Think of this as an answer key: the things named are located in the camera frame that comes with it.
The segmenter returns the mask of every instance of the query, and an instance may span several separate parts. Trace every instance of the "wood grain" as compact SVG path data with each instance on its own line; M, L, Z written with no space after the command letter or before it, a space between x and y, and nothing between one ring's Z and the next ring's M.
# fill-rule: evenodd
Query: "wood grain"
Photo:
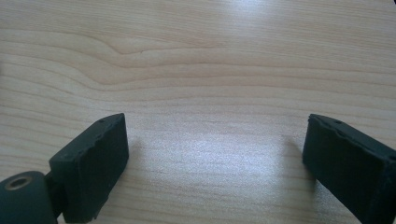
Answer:
M395 24L390 0L0 0L0 179L123 112L93 223L359 223L303 167L306 120L396 148Z

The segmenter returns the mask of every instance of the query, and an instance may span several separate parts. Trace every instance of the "black plastic part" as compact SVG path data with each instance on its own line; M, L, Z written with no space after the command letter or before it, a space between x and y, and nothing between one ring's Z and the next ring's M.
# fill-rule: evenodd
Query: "black plastic part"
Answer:
M31 171L0 182L0 224L70 223L96 217L129 157L123 114L96 121L49 161L47 175Z
M53 180L66 192L66 222L97 217L128 157L125 117L118 114L96 121L49 160Z
M57 223L43 174L25 172L0 183L0 223Z
M391 224L396 214L396 151L344 122L308 120L303 163L362 223Z

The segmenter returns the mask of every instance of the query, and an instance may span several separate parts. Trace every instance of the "screw hole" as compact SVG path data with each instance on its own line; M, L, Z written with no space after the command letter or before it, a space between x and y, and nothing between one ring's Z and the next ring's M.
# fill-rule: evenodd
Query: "screw hole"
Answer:
M16 190L25 187L32 182L32 177L30 176L19 176L6 184L7 190Z

